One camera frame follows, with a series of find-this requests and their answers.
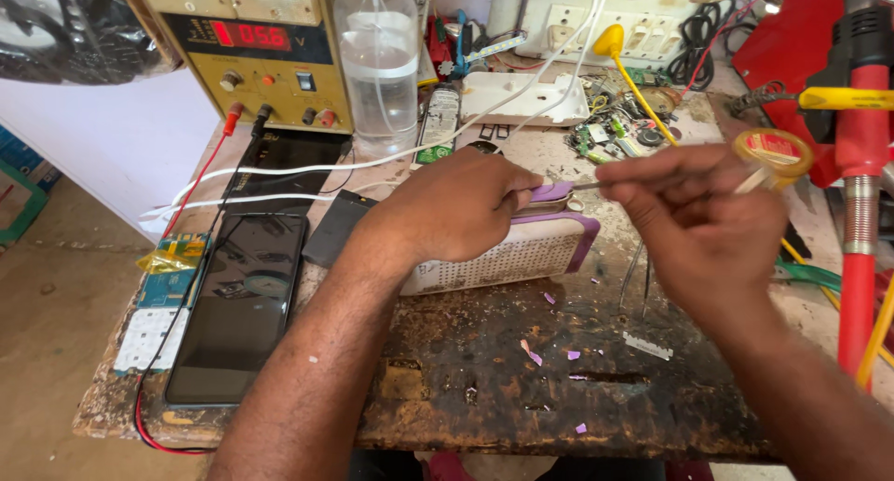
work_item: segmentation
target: smartphone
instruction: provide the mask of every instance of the smartphone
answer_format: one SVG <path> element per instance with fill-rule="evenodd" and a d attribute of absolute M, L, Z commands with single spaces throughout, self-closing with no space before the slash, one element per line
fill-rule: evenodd
<path fill-rule="evenodd" d="M 234 406 L 285 332 L 307 218 L 228 215 L 164 389 L 171 406 Z"/>

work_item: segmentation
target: dirty table surface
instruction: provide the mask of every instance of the dirty table surface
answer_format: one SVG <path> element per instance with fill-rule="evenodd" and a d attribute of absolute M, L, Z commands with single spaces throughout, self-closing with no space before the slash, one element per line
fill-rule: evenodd
<path fill-rule="evenodd" d="M 684 133 L 682 144 L 730 140 L 739 129 L 750 128 L 722 115 L 726 95 L 745 88 L 729 67 L 718 66 L 712 93 L 690 93 L 677 108 L 675 126 Z M 558 72 L 551 70 L 544 81 Z M 719 120 L 712 107 L 719 110 Z M 459 144 L 476 140 L 480 130 L 474 125 Z M 211 138 L 206 157 L 219 133 Z M 563 143 L 566 134 L 530 128 L 501 146 L 513 162 L 553 181 L 592 181 L 593 164 Z M 211 169 L 235 165 L 248 142 L 248 128 L 239 127 Z M 358 163 L 365 159 L 358 154 Z M 339 186 L 346 176 L 346 171 L 333 173 L 325 190 Z M 396 160 L 357 170 L 346 188 L 407 176 L 408 161 Z M 225 177 L 203 183 L 194 199 L 217 197 Z M 366 195 L 381 199 L 389 192 L 378 187 Z M 651 284 L 643 314 L 645 252 L 619 305 L 638 235 L 620 206 L 600 199 L 596 190 L 579 197 L 586 203 L 585 215 L 596 217 L 602 229 L 578 273 L 398 301 L 366 398 L 358 446 L 776 460 L 716 348 L 667 301 L 657 282 Z M 786 197 L 792 222 L 813 251 L 812 263 L 840 272 L 841 253 L 821 190 L 802 181 Z M 327 207 L 328 202 L 315 202 L 307 214 L 312 228 Z M 177 230 L 204 231 L 212 217 L 209 208 L 185 212 Z M 325 270 L 304 265 L 293 315 L 300 315 L 324 276 Z M 556 304 L 547 303 L 543 293 Z M 772 295 L 788 321 L 834 357 L 838 314 L 821 292 L 780 283 L 772 286 Z M 132 303 L 109 338 L 74 419 L 76 434 L 137 437 L 130 418 L 136 376 L 116 376 L 112 370 Z M 671 349 L 673 356 L 663 360 L 634 349 L 625 344 L 624 332 Z M 522 350 L 521 339 L 542 357 L 542 366 Z M 581 352 L 579 359 L 568 360 L 568 350 Z M 169 443 L 216 444 L 232 409 L 165 407 L 161 391 L 167 374 L 154 374 L 146 384 L 144 417 L 153 436 Z M 874 392 L 883 405 L 894 407 L 894 373 L 887 366 L 878 366 Z M 580 424 L 587 426 L 586 433 L 575 431 Z"/>

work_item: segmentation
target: plastic bag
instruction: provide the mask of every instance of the plastic bag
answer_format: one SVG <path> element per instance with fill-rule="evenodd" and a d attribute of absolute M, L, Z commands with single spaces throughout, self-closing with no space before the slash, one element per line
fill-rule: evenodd
<path fill-rule="evenodd" d="M 0 0 L 0 77 L 120 85 L 170 72 L 127 0 Z"/>
<path fill-rule="evenodd" d="M 158 248 L 137 260 L 137 266 L 149 274 L 195 270 L 205 248 L 204 233 L 185 234 L 163 239 Z"/>

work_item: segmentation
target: clear liquid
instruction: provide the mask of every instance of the clear liquid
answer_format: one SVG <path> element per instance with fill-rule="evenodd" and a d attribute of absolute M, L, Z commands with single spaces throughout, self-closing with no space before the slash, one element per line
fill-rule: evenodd
<path fill-rule="evenodd" d="M 341 56 L 348 62 L 344 64 L 344 75 L 352 103 L 354 137 L 360 148 L 382 158 L 416 145 L 416 66 L 408 75 L 383 76 L 394 72 L 389 69 L 406 68 L 416 58 L 400 48 L 380 44 L 376 61 L 374 36 L 371 32 L 364 32 L 353 43 L 342 39 Z M 388 33 L 380 34 L 380 40 L 388 37 Z M 370 73 L 379 74 L 378 90 L 376 78 Z"/>

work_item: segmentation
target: hand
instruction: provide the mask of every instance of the hand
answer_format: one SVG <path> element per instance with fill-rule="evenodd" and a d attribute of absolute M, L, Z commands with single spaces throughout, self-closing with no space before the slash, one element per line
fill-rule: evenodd
<path fill-rule="evenodd" d="M 668 298 L 703 328 L 744 328 L 724 314 L 740 316 L 755 300 L 769 304 L 788 213 L 767 190 L 732 195 L 747 174 L 726 145 L 671 147 L 596 170 L 610 183 L 603 196 L 624 206 L 642 236 Z"/>
<path fill-rule="evenodd" d="M 410 268 L 432 259 L 468 261 L 506 238 L 512 213 L 542 182 L 501 155 L 463 147 L 413 172 L 354 234 L 390 246 Z"/>

